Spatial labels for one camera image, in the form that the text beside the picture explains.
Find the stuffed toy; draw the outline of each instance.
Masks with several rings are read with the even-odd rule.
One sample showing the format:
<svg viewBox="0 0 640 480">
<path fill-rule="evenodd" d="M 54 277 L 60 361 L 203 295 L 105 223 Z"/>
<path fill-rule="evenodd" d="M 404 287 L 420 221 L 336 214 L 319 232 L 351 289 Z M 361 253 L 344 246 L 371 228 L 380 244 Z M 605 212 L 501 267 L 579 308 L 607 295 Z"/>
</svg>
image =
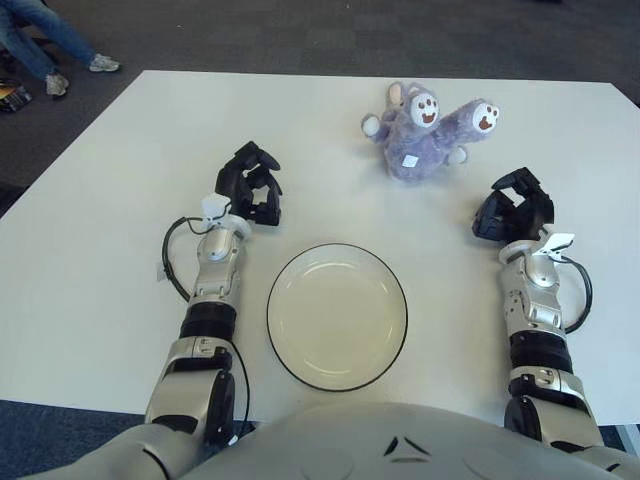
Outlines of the stuffed toy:
<svg viewBox="0 0 640 480">
<path fill-rule="evenodd" d="M 422 180 L 443 164 L 464 163 L 462 145 L 487 138 L 500 116 L 497 107 L 478 99 L 441 119 L 435 94 L 418 83 L 395 82 L 387 93 L 382 118 L 368 114 L 361 127 L 383 145 L 391 176 L 407 182 Z"/>
</svg>

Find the plate rim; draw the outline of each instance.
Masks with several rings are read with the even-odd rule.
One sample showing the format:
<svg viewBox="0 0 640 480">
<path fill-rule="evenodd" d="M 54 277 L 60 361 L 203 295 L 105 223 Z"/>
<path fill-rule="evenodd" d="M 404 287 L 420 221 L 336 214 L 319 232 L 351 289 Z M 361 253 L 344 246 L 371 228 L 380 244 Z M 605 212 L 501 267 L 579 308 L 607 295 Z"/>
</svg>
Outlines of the plate rim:
<svg viewBox="0 0 640 480">
<path fill-rule="evenodd" d="M 319 387 L 317 385 L 314 385 L 312 383 L 309 383 L 305 380 L 303 380 L 302 378 L 300 378 L 298 375 L 296 375 L 295 373 L 293 373 L 289 367 L 287 366 L 286 363 L 284 363 L 284 361 L 282 360 L 282 358 L 280 357 L 280 354 L 278 353 L 278 349 L 276 348 L 276 346 L 273 343 L 273 337 L 271 336 L 271 328 L 269 328 L 269 305 L 271 304 L 271 295 L 273 294 L 273 289 L 276 286 L 276 283 L 278 283 L 278 279 L 280 278 L 280 276 L 282 275 L 282 273 L 287 269 L 287 267 L 298 257 L 304 255 L 305 253 L 311 251 L 311 250 L 315 250 L 316 248 L 322 248 L 322 247 L 329 247 L 332 245 L 339 245 L 339 246 L 345 246 L 345 247 L 353 247 L 353 248 L 357 248 L 358 250 L 362 250 L 363 252 L 368 253 L 369 255 L 371 255 L 372 257 L 376 258 L 380 263 L 382 263 L 382 265 L 385 266 L 385 268 L 387 270 L 389 270 L 389 273 L 391 273 L 391 275 L 393 276 L 393 278 L 396 280 L 398 287 L 400 288 L 400 293 L 402 294 L 402 301 L 404 303 L 404 334 L 402 335 L 402 341 L 400 342 L 400 346 L 398 347 L 398 351 L 395 353 L 395 355 L 393 356 L 393 358 L 391 359 L 391 361 L 389 362 L 389 364 L 375 377 L 373 377 L 371 380 L 368 380 L 360 385 L 357 385 L 355 387 L 350 387 L 350 388 L 339 388 L 339 389 L 335 389 L 335 388 L 325 388 L 325 387 Z M 276 357 L 278 359 L 278 361 L 280 362 L 280 364 L 285 368 L 285 370 L 287 372 L 289 372 L 293 378 L 295 378 L 296 380 L 298 380 L 299 382 L 314 388 L 316 390 L 320 390 L 322 392 L 332 392 L 332 393 L 339 393 L 339 392 L 353 392 L 354 390 L 360 390 L 361 388 L 366 387 L 367 385 L 371 385 L 372 383 L 376 382 L 380 377 L 382 377 L 385 373 L 387 373 L 387 371 L 391 368 L 391 366 L 396 362 L 396 360 L 398 359 L 398 357 L 400 356 L 400 353 L 402 352 L 403 348 L 404 348 L 404 343 L 405 340 L 407 339 L 407 332 L 409 330 L 409 306 L 407 305 L 407 296 L 404 293 L 404 289 L 402 288 L 402 284 L 400 283 L 400 280 L 398 279 L 398 277 L 396 276 L 396 274 L 394 273 L 394 271 L 391 269 L 391 267 L 389 267 L 389 265 L 386 264 L 386 262 L 384 260 L 382 260 L 380 257 L 378 257 L 375 253 L 370 252 L 369 250 L 367 250 L 366 248 L 363 247 L 359 247 L 358 245 L 353 245 L 351 243 L 341 243 L 341 242 L 330 242 L 330 243 L 322 243 L 320 245 L 315 245 L 313 247 L 307 248 L 306 250 L 303 250 L 302 252 L 300 252 L 299 254 L 297 254 L 295 257 L 293 257 L 291 260 L 289 260 L 284 267 L 282 267 L 282 269 L 280 269 L 280 272 L 278 272 L 278 275 L 276 275 L 276 278 L 273 280 L 273 283 L 271 284 L 271 289 L 269 290 L 269 297 L 267 298 L 267 308 L 266 308 L 266 323 L 267 323 L 267 334 L 269 336 L 269 343 L 271 344 L 271 349 L 273 350 L 273 352 L 276 354 Z"/>
</svg>

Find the black cable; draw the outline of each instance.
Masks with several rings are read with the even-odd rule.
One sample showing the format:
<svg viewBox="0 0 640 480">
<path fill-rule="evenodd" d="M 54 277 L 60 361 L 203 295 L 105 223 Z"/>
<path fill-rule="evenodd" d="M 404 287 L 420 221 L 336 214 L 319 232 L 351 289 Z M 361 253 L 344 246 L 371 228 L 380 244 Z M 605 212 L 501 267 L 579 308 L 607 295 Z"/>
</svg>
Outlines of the black cable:
<svg viewBox="0 0 640 480">
<path fill-rule="evenodd" d="M 589 273 L 587 272 L 587 269 L 584 268 L 583 265 L 576 262 L 575 260 L 572 260 L 569 257 L 561 256 L 560 258 L 562 260 L 554 260 L 554 261 L 557 263 L 568 263 L 570 265 L 573 265 L 576 268 L 576 270 L 580 272 L 580 276 L 584 281 L 584 290 L 585 290 L 585 297 L 586 297 L 584 310 L 582 311 L 582 313 L 580 314 L 580 316 L 575 322 L 573 322 L 568 327 L 565 327 L 564 329 L 565 333 L 573 333 L 584 324 L 585 320 L 589 316 L 589 313 L 591 312 L 591 305 L 593 304 L 593 284 L 591 283 L 591 277 L 589 277 Z"/>
<path fill-rule="evenodd" d="M 249 375 L 247 375 L 247 369 L 244 366 L 244 360 L 242 359 L 242 355 L 240 355 L 240 350 L 238 350 L 238 347 L 236 347 L 236 344 L 233 342 L 233 340 L 231 340 L 229 343 L 231 343 L 231 346 L 233 347 L 233 349 L 236 351 L 236 354 L 238 355 L 238 360 L 240 360 L 240 366 L 242 367 L 242 373 L 244 374 L 244 384 L 247 387 L 247 402 L 245 404 L 245 409 L 244 409 L 244 419 L 242 419 L 242 427 L 240 428 L 240 435 L 238 435 L 238 438 L 240 438 L 245 433 L 246 426 L 247 426 L 247 419 L 249 418 L 249 403 L 251 402 L 251 389 L 249 388 Z"/>
<path fill-rule="evenodd" d="M 212 221 L 213 220 L 218 220 L 218 219 L 224 217 L 227 214 L 227 209 L 230 206 L 231 206 L 231 202 L 227 203 L 225 205 L 225 207 L 224 207 L 224 213 L 222 215 L 218 215 L 217 217 L 213 217 L 211 220 Z M 173 270 L 173 265 L 171 265 L 171 261 L 169 260 L 169 240 L 171 239 L 171 235 L 173 234 L 173 232 L 180 225 L 182 225 L 185 222 L 189 225 L 189 229 L 195 235 L 205 235 L 205 234 L 209 233 L 211 230 L 213 230 L 217 226 L 216 224 L 213 224 L 207 230 L 205 230 L 203 232 L 197 232 L 196 230 L 193 229 L 193 227 L 191 225 L 191 222 L 194 221 L 194 220 L 198 220 L 198 221 L 201 222 L 202 221 L 202 217 L 181 217 L 181 218 L 179 218 L 178 220 L 173 222 L 173 224 L 169 227 L 169 230 L 167 230 L 167 233 L 165 233 L 164 240 L 162 241 L 162 267 L 164 268 L 164 272 L 167 275 L 167 278 L 169 279 L 171 284 L 178 291 L 180 296 L 187 302 L 191 298 L 191 295 L 180 284 L 180 282 L 178 281 L 178 278 L 176 277 L 176 274 L 175 274 L 175 272 Z"/>
<path fill-rule="evenodd" d="M 173 232 L 183 223 L 188 222 L 190 220 L 202 220 L 200 217 L 182 217 L 173 222 L 173 224 L 167 230 L 167 233 L 164 235 L 164 240 L 162 241 L 162 266 L 164 268 L 164 273 L 167 275 L 167 278 L 171 282 L 171 284 L 178 291 L 180 296 L 185 300 L 189 301 L 191 295 L 184 289 L 184 287 L 180 284 L 178 279 L 176 278 L 176 274 L 173 271 L 173 266 L 171 265 L 171 261 L 169 260 L 169 240 L 171 239 L 171 235 Z"/>
<path fill-rule="evenodd" d="M 211 220 L 218 220 L 218 219 L 224 217 L 227 214 L 227 208 L 230 205 L 231 205 L 231 202 L 229 202 L 224 207 L 224 213 L 222 215 L 220 215 L 218 217 L 214 217 Z M 191 296 L 184 289 L 184 287 L 182 286 L 182 284 L 180 283 L 180 281 L 176 277 L 175 272 L 173 271 L 173 266 L 171 265 L 171 261 L 169 260 L 169 240 L 171 239 L 171 235 L 173 234 L 173 232 L 180 225 L 184 224 L 185 222 L 187 223 L 187 225 L 189 225 L 189 229 L 195 235 L 205 235 L 205 234 L 209 233 L 211 230 L 213 230 L 216 227 L 216 225 L 214 224 L 211 227 L 209 227 L 207 230 L 204 230 L 202 232 L 198 232 L 198 231 L 194 230 L 192 225 L 191 225 L 191 221 L 194 221 L 194 220 L 202 221 L 203 219 L 201 217 L 181 217 L 181 218 L 179 218 L 178 220 L 173 222 L 173 224 L 169 227 L 169 230 L 167 230 L 167 233 L 165 233 L 164 240 L 162 241 L 162 265 L 164 267 L 164 271 L 165 271 L 165 273 L 167 275 L 167 278 L 171 282 L 171 284 L 175 287 L 175 289 L 178 291 L 180 296 L 186 302 L 188 302 L 190 300 Z M 245 406 L 245 410 L 244 410 L 244 418 L 242 420 L 242 427 L 240 428 L 240 435 L 238 435 L 238 438 L 240 438 L 240 437 L 242 437 L 242 435 L 244 435 L 244 432 L 245 432 L 247 424 L 248 424 L 247 420 L 249 418 L 249 405 L 250 405 L 250 402 L 251 402 L 251 388 L 249 387 L 249 375 L 247 375 L 247 368 L 244 365 L 244 360 L 242 358 L 242 355 L 240 354 L 240 350 L 238 350 L 238 347 L 236 347 L 236 344 L 233 342 L 233 340 L 230 340 L 229 343 L 231 343 L 231 346 L 235 350 L 236 355 L 238 355 L 238 360 L 240 360 L 240 366 L 242 367 L 242 374 L 244 375 L 244 383 L 245 383 L 245 386 L 247 388 L 247 402 L 246 402 L 246 406 Z"/>
</svg>

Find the white plate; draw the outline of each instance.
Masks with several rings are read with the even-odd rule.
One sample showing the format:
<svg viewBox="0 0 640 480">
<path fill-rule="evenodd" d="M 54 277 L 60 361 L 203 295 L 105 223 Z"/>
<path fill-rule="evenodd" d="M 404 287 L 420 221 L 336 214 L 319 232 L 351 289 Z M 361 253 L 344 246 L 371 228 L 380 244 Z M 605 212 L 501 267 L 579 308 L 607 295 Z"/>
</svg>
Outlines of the white plate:
<svg viewBox="0 0 640 480">
<path fill-rule="evenodd" d="M 321 245 L 280 272 L 267 326 L 276 355 L 298 380 L 355 390 L 377 380 L 400 353 L 407 304 L 378 257 L 352 245 Z"/>
</svg>

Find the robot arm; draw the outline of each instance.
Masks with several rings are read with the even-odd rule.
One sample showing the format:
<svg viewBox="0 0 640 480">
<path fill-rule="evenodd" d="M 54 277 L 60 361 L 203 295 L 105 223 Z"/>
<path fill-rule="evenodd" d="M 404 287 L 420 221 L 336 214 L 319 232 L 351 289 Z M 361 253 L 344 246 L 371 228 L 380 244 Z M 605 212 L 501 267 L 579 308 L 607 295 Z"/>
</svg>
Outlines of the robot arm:
<svg viewBox="0 0 640 480">
<path fill-rule="evenodd" d="M 524 197 L 517 207 L 501 192 L 509 187 Z M 638 459 L 604 447 L 582 381 L 573 373 L 566 341 L 570 328 L 557 299 L 555 265 L 567 263 L 562 252 L 574 235 L 552 231 L 548 224 L 553 223 L 553 202 L 527 168 L 505 175 L 492 188 L 476 214 L 473 232 L 510 242 L 499 253 L 512 364 L 505 427 L 620 478 L 635 478 Z"/>
<path fill-rule="evenodd" d="M 145 424 L 123 432 L 76 463 L 37 478 L 174 479 L 202 461 L 206 445 L 229 443 L 238 271 L 243 243 L 251 235 L 245 218 L 266 225 L 279 223 L 282 190 L 270 173 L 279 169 L 273 157 L 249 142 L 218 174 L 217 193 L 203 199 L 203 230 L 196 232 L 203 235 L 197 252 L 199 273 L 190 293 L 180 289 L 189 307 L 149 401 Z M 252 190 L 263 186 L 269 189 L 267 202 L 253 205 Z M 183 218 L 176 224 L 187 221 Z M 165 270 L 173 275 L 170 264 Z"/>
</svg>

